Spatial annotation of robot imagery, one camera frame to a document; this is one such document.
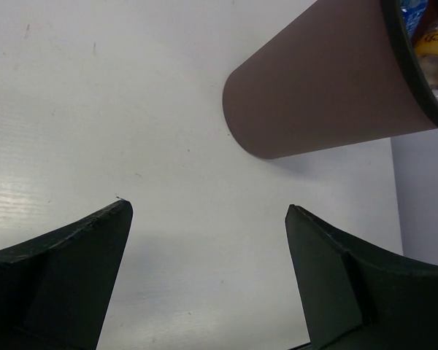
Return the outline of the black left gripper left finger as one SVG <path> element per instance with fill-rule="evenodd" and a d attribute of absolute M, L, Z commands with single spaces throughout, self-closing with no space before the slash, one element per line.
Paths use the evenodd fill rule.
<path fill-rule="evenodd" d="M 0 250 L 0 349 L 95 349 L 133 209 L 116 201 Z"/>

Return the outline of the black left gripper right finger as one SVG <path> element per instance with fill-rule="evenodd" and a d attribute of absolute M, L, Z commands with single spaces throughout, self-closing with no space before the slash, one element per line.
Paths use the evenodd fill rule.
<path fill-rule="evenodd" d="M 311 349 L 438 349 L 438 265 L 292 205 L 288 246 Z"/>

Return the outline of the blue label bottle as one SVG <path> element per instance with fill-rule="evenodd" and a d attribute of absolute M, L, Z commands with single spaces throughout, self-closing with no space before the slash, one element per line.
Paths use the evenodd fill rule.
<path fill-rule="evenodd" d="M 400 0 L 400 10 L 409 37 L 415 33 L 418 24 L 428 6 L 428 0 Z"/>

